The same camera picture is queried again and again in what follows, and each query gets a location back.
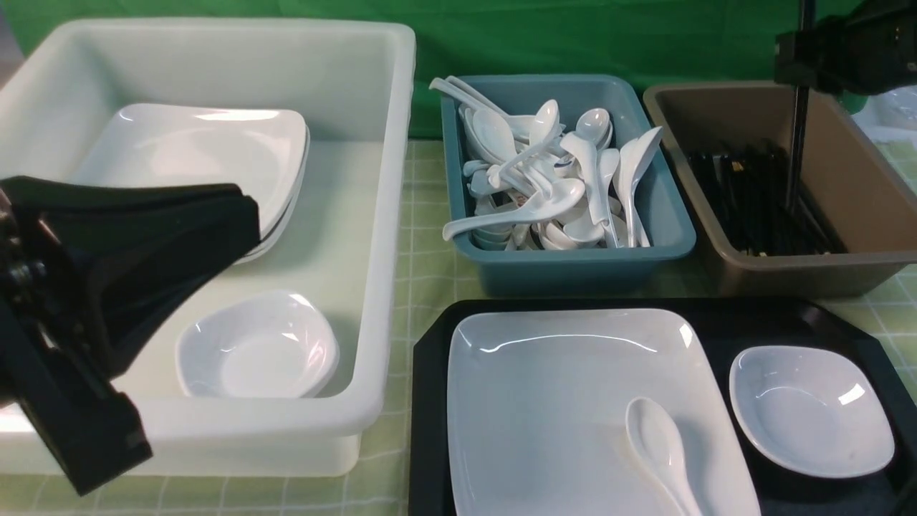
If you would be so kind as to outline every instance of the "white square plate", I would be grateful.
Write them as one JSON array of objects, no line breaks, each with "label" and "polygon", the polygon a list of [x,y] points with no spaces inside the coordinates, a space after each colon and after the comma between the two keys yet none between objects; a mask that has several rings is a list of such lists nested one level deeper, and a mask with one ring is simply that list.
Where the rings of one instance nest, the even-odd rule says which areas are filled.
[{"label": "white square plate", "polygon": [[290,200],[307,142],[305,121],[291,110],[134,104],[112,117],[72,181],[122,188],[234,183],[258,202],[264,239]]},{"label": "white square plate", "polygon": [[707,356],[658,309],[479,314],[452,337],[449,466],[459,516],[675,515],[628,448],[624,411],[675,420],[705,516],[760,514]]}]

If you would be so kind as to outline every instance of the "stacked plates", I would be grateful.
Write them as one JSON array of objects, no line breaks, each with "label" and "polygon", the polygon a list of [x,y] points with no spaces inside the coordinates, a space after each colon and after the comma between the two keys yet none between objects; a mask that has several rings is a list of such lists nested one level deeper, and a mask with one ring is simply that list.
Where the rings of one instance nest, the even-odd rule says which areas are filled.
[{"label": "stacked plates", "polygon": [[234,183],[258,202],[261,244],[277,243],[303,184],[309,129],[295,111],[134,104],[118,111],[72,177],[143,188]]}]

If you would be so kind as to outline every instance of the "table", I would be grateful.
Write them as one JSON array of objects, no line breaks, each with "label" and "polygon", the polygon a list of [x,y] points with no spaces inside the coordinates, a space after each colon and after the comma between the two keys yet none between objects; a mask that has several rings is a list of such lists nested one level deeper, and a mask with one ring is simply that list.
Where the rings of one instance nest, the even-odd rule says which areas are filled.
[{"label": "table", "polygon": [[[917,151],[882,150],[911,187]],[[339,478],[122,477],[84,499],[63,477],[0,476],[0,515],[17,516],[398,516],[407,513],[411,348],[447,306],[484,297],[474,266],[442,240],[449,221],[441,141],[412,141],[404,171],[392,356],[385,405],[363,434],[360,459]],[[710,295],[688,258],[663,267],[633,296]],[[917,398],[917,266],[867,296],[823,304],[878,338]]]}]

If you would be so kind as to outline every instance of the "white dish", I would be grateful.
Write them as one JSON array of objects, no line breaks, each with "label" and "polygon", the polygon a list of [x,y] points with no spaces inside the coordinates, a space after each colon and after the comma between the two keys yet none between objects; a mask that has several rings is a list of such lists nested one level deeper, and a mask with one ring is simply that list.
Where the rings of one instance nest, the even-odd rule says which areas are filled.
[{"label": "white dish", "polygon": [[631,455],[624,415],[652,398],[681,432],[706,516],[760,514],[707,357],[657,309],[480,314],[452,337],[449,466],[459,516],[671,514]]},{"label": "white dish", "polygon": [[885,467],[895,453],[876,392],[840,354],[798,346],[747,349],[733,361],[729,393],[748,440],[789,470],[861,477]]},{"label": "white dish", "polygon": [[264,256],[268,251],[271,250],[271,247],[281,239],[281,235],[286,230],[286,227],[290,224],[290,219],[293,218],[293,211],[296,209],[296,200],[299,198],[300,190],[303,189],[303,177],[305,176],[305,158],[309,153],[309,135],[306,133],[305,139],[305,150],[303,152],[303,165],[299,171],[299,174],[296,176],[296,183],[293,185],[293,188],[290,191],[290,201],[284,207],[283,212],[281,213],[281,219],[277,222],[277,225],[268,230],[267,234],[261,235],[261,243],[258,244],[258,247],[249,251],[248,254],[236,261],[236,265],[244,264],[245,262],[251,262]]},{"label": "white dish", "polygon": [[258,202],[263,239],[291,199],[308,141],[303,116],[289,109],[134,104],[109,120],[72,181],[130,188],[234,183]]},{"label": "white dish", "polygon": [[310,398],[337,368],[325,316],[303,296],[272,290],[192,325],[175,361],[188,396]]}]

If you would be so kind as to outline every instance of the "white ceramic spoon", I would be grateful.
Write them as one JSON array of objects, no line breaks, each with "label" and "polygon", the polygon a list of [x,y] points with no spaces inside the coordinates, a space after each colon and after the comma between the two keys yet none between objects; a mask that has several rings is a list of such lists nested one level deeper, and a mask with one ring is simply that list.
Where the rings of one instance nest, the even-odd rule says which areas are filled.
[{"label": "white ceramic spoon", "polygon": [[578,132],[571,132],[560,139],[560,147],[573,154],[582,168],[582,179],[586,184],[586,200],[589,201],[589,215],[593,224],[608,220],[608,195],[602,192],[602,179],[599,177],[595,145],[583,139]]},{"label": "white ceramic spoon", "polygon": [[650,398],[634,398],[624,416],[627,440],[638,462],[675,502],[681,516],[703,516],[688,473],[678,425]]},{"label": "white ceramic spoon", "polygon": [[486,169],[488,166],[490,165],[483,160],[468,160],[461,165],[461,174],[465,177],[471,177],[475,172],[482,168]]},{"label": "white ceramic spoon", "polygon": [[602,230],[605,233],[605,242],[608,247],[620,247],[621,238],[613,224],[614,214],[612,213],[611,199],[608,197],[608,188],[612,184],[615,172],[621,161],[621,153],[617,149],[603,149],[599,152],[599,176],[602,181],[602,192],[600,195],[604,199],[602,207],[608,210],[608,220],[602,222]]},{"label": "white ceramic spoon", "polygon": [[502,192],[503,190],[508,190],[512,188],[511,185],[500,183],[494,185],[488,181],[487,171],[478,170],[471,176],[471,181],[468,183],[468,191],[472,197],[476,199],[483,199],[485,197],[490,197],[497,192]]},{"label": "white ceramic spoon", "polygon": [[573,241],[564,230],[558,226],[557,222],[551,220],[550,222],[545,223],[542,236],[547,236],[551,241],[553,241],[558,247],[562,249],[578,249],[580,244]]},{"label": "white ceramic spoon", "polygon": [[471,95],[471,97],[474,98],[475,100],[477,100],[478,102],[480,102],[480,103],[484,104],[486,107],[489,107],[490,109],[493,109],[494,111],[496,111],[497,114],[500,115],[501,117],[508,117],[508,116],[509,116],[509,114],[508,114],[506,111],[503,111],[502,108],[500,108],[499,106],[497,106],[496,104],[494,104],[489,98],[487,98],[486,96],[484,96],[484,95],[483,95],[481,92],[479,92],[478,90],[474,89],[474,87],[472,87],[471,84],[468,84],[468,83],[466,83],[465,81],[462,81],[461,79],[459,79],[459,78],[456,77],[455,75],[450,75],[449,77],[447,77],[447,78],[446,78],[446,82],[449,83],[449,84],[454,85],[455,87],[457,87],[457,88],[460,89],[461,91],[467,93],[468,95]]},{"label": "white ceramic spoon", "polygon": [[[560,118],[558,112],[558,101],[551,99],[542,105],[535,114],[535,120],[532,122],[532,131],[529,133],[529,143],[527,149],[516,154],[513,159],[504,163],[497,174],[504,174],[507,170],[516,165],[523,164],[526,160],[535,157],[540,152],[547,150],[554,140],[560,135]],[[558,177],[553,174],[554,164],[550,167],[535,166],[534,172],[541,174],[549,183],[555,183]]]},{"label": "white ceramic spoon", "polygon": [[621,173],[619,175],[618,187],[616,190],[618,196],[621,198],[621,204],[624,205],[628,230],[628,247],[636,247],[638,235],[640,235],[641,240],[643,239],[639,232],[643,224],[639,226],[636,225],[637,215],[634,199],[637,185],[640,183],[640,179],[643,178],[643,174],[646,173],[649,164],[653,161],[653,156],[656,155],[659,149],[660,140],[662,140],[662,128],[650,129],[637,139],[632,147],[627,149],[626,155],[623,156],[621,160]]},{"label": "white ceramic spoon", "polygon": [[[564,225],[564,233],[580,247],[586,247],[598,243],[605,236],[605,229],[602,224],[593,224],[589,212],[584,210],[579,217]],[[617,247],[617,243],[609,241],[608,246]]]},{"label": "white ceramic spoon", "polygon": [[586,188],[579,179],[564,179],[554,184],[554,193],[548,197],[543,191],[535,192],[520,208],[506,213],[483,217],[453,220],[443,227],[443,240],[450,241],[457,234],[503,224],[531,224],[551,220],[558,214],[576,206]]},{"label": "white ceramic spoon", "polygon": [[[618,194],[618,197],[620,197],[621,199],[623,199],[625,196],[621,194],[623,190],[621,190],[621,187],[619,185],[620,179],[621,179],[620,170],[624,167],[625,155],[629,155],[631,153],[631,151],[636,146],[637,140],[638,140],[637,138],[634,138],[633,140],[630,140],[627,143],[625,143],[624,147],[621,148],[621,164],[618,165],[619,173],[616,174],[613,179],[613,183],[615,184],[614,191],[615,193]],[[620,200],[616,202],[613,202],[613,201],[614,199],[608,200],[609,204],[612,207],[612,212],[620,215],[623,218],[626,218],[627,209],[624,207],[624,203]],[[634,216],[631,218],[631,220],[634,222],[634,229],[637,232],[637,237],[640,239],[640,247],[649,247],[649,237],[646,235],[646,229],[643,227],[643,221],[640,220],[640,212],[636,210],[636,204],[634,204]],[[627,226],[627,224],[625,223],[625,231],[621,233],[624,236],[627,236],[630,234],[630,231],[626,229],[627,227],[629,226]],[[627,242],[628,242],[628,239],[624,239],[621,242],[622,247],[628,247]]]},{"label": "white ceramic spoon", "polygon": [[503,118],[506,120],[506,123],[510,126],[513,135],[517,138],[527,140],[529,128],[532,126],[532,119],[535,118],[532,115],[501,115],[500,113],[490,109],[488,106],[483,104],[480,100],[474,98],[473,96],[465,93],[460,90],[454,84],[447,83],[446,81],[436,78],[433,82],[430,83],[431,90],[437,90],[441,93],[451,96],[452,98],[458,100],[462,104],[467,104],[469,107],[479,111],[490,111],[494,115]]},{"label": "white ceramic spoon", "polygon": [[[506,120],[500,118],[499,115],[490,111],[490,109],[475,111],[471,118],[471,126],[474,128],[475,134],[481,140],[481,145],[496,156],[500,160],[500,163],[503,163],[499,169],[503,172],[512,170],[512,165],[506,166],[506,164],[521,162],[524,158],[520,158],[520,156],[523,156],[527,152],[534,156],[539,152],[539,148],[543,150],[546,146],[545,142],[541,142],[529,147],[529,149],[522,154],[517,154],[513,132],[510,130],[509,124],[506,123]],[[551,195],[551,183],[542,174],[530,171],[527,167],[523,167],[523,175],[533,185],[545,190],[549,196]],[[503,177],[505,174],[497,173],[496,176]]]},{"label": "white ceramic spoon", "polygon": [[541,245],[545,248],[545,251],[568,251],[568,249],[557,245],[545,235],[541,235],[539,240],[541,240]]},{"label": "white ceramic spoon", "polygon": [[528,178],[524,176],[521,172],[513,169],[506,171],[506,174],[503,174],[502,177],[495,175],[497,165],[491,165],[491,168],[486,171],[480,171],[484,174],[484,181],[487,181],[491,184],[491,187],[496,188],[497,191],[503,192],[510,188],[515,188],[522,195],[526,197],[532,196],[537,191],[537,188],[533,187],[529,183]]},{"label": "white ceramic spoon", "polygon": [[470,147],[471,154],[480,158],[479,161],[484,161],[489,164],[500,164],[503,161],[500,160],[497,156],[494,156],[486,147],[484,147],[481,137],[475,132],[472,119],[474,118],[474,111],[469,107],[460,107],[459,112],[465,113],[465,116],[462,117],[462,123],[465,125],[465,141]]}]

